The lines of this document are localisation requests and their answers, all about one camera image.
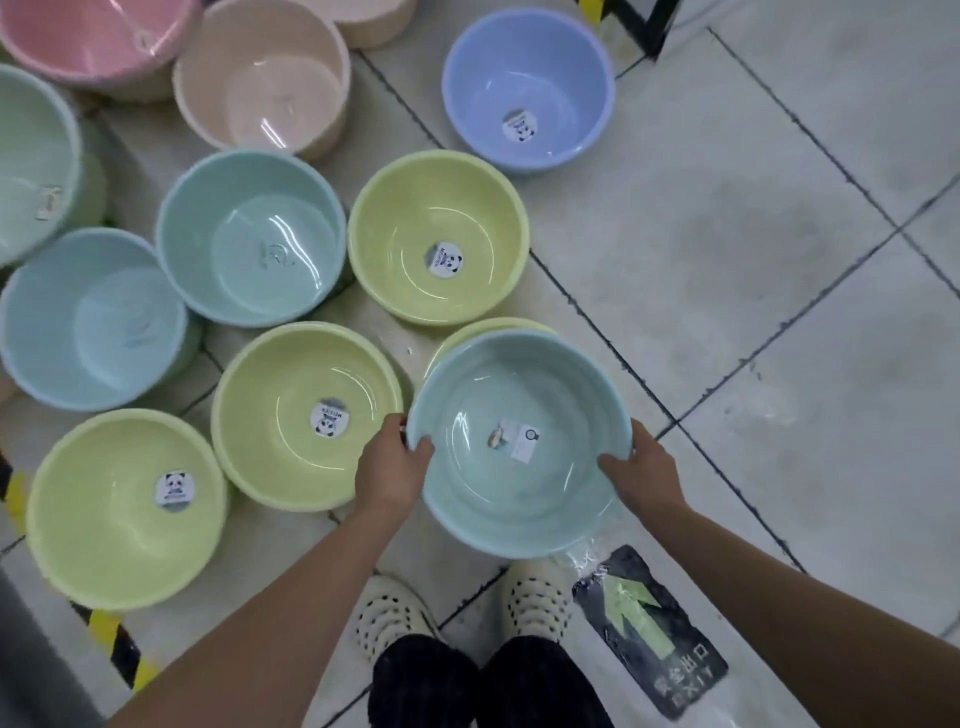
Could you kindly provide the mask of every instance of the black metal frame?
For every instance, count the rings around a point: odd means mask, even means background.
[[[652,59],[660,55],[670,26],[683,0],[657,0],[650,17],[643,17],[629,0],[606,0],[603,15],[614,14],[643,52]]]

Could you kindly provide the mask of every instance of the yellow plastic basin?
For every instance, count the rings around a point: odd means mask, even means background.
[[[457,329],[446,337],[444,342],[440,345],[440,348],[437,349],[437,353],[433,355],[433,358],[427,365],[423,378],[426,379],[428,376],[430,376],[430,373],[436,368],[437,364],[440,363],[440,360],[443,359],[447,354],[452,352],[461,344],[465,344],[474,336],[479,336],[480,334],[487,333],[488,331],[502,331],[505,328],[531,328],[534,331],[557,333],[552,328],[545,326],[538,321],[531,321],[530,319],[518,319],[512,316],[502,316],[496,319],[475,321],[468,326]]]
[[[396,373],[347,328],[301,322],[243,349],[213,398],[213,447],[248,496],[285,511],[323,511],[353,499],[363,447],[403,409]]]
[[[364,289],[407,321],[464,324],[514,289],[530,227],[514,186],[460,152],[408,155],[367,183],[348,225],[350,263]]]
[[[157,503],[168,474],[189,478],[192,499]],[[170,491],[162,493],[168,502]],[[74,601],[138,609],[203,570],[227,506],[227,483],[197,430],[162,412],[121,409],[75,427],[44,458],[30,490],[27,543],[43,575]]]

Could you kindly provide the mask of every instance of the forearm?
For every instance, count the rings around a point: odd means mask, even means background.
[[[960,725],[960,650],[685,506],[644,524],[824,728]]]
[[[356,512],[165,669],[109,728],[299,728],[401,520]]]

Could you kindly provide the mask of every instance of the light blue plastic basin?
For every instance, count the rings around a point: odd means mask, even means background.
[[[317,307],[347,255],[336,192],[306,162],[237,150],[206,158],[163,201],[156,251],[197,313],[264,328]]]
[[[523,427],[494,449],[502,420]],[[626,457],[631,443],[610,379],[557,336],[517,328],[471,339],[437,365],[407,423],[412,447],[424,434],[437,448],[423,490],[433,515],[464,543],[510,559],[593,533],[615,498],[596,457]],[[529,463],[514,457],[522,441],[536,442]]]
[[[71,232],[13,273],[0,296],[4,369],[59,409],[132,402],[186,366],[200,337],[150,244],[129,232]]]
[[[607,52],[561,12],[494,12],[467,28],[444,65],[444,105],[475,154],[508,173],[582,154],[613,112]]]

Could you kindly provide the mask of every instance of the white shoe with black dots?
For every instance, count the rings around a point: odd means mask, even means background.
[[[514,561],[503,577],[504,637],[543,637],[558,643],[570,622],[568,579],[549,559]]]
[[[443,641],[437,622],[422,599],[390,576],[371,576],[360,594],[355,634],[371,662],[407,635]]]

